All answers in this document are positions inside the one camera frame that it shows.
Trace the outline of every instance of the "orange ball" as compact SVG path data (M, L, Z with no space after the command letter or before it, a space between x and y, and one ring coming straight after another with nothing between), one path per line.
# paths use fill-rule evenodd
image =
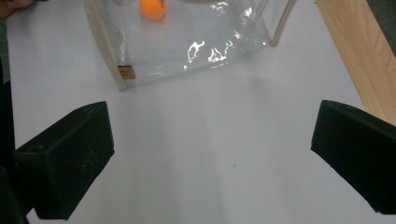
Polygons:
M165 14L166 2L165 0L139 0L139 7L144 17L156 21Z

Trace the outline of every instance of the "transparent plastic sheet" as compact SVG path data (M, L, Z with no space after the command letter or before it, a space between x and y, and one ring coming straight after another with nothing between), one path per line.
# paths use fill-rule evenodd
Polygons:
M295 0L166 0L157 21L142 16L139 0L84 0L99 49L120 89L131 67L137 85L159 77L217 68L276 45Z

